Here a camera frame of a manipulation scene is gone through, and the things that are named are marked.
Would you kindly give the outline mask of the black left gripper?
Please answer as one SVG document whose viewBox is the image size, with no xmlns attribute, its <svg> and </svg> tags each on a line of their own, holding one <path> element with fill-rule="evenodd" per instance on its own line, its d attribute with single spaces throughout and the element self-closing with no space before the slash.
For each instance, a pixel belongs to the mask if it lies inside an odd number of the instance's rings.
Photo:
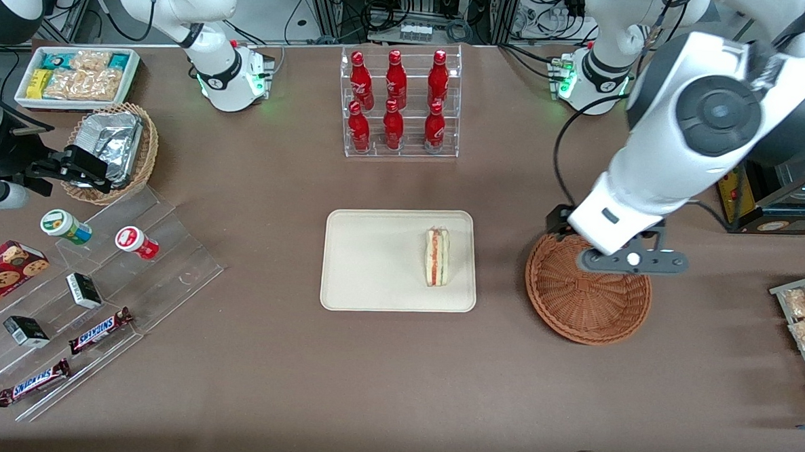
<svg viewBox="0 0 805 452">
<path fill-rule="evenodd" d="M 552 237 L 576 236 L 577 231 L 570 225 L 569 218 L 574 206 L 559 204 L 546 215 L 546 235 Z"/>
</svg>

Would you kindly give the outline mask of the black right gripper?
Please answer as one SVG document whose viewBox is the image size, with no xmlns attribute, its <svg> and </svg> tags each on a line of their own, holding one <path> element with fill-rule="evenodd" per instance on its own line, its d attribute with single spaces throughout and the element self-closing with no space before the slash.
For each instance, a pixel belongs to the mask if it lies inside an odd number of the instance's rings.
<svg viewBox="0 0 805 452">
<path fill-rule="evenodd" d="M 46 147 L 38 134 L 14 135 L 12 130 L 22 124 L 13 117 L 4 117 L 0 125 L 0 181 L 22 185 L 23 188 L 50 195 L 53 184 L 46 178 L 66 181 L 72 187 L 111 191 L 107 179 L 108 164 L 78 146 L 67 145 L 62 153 Z"/>
</svg>

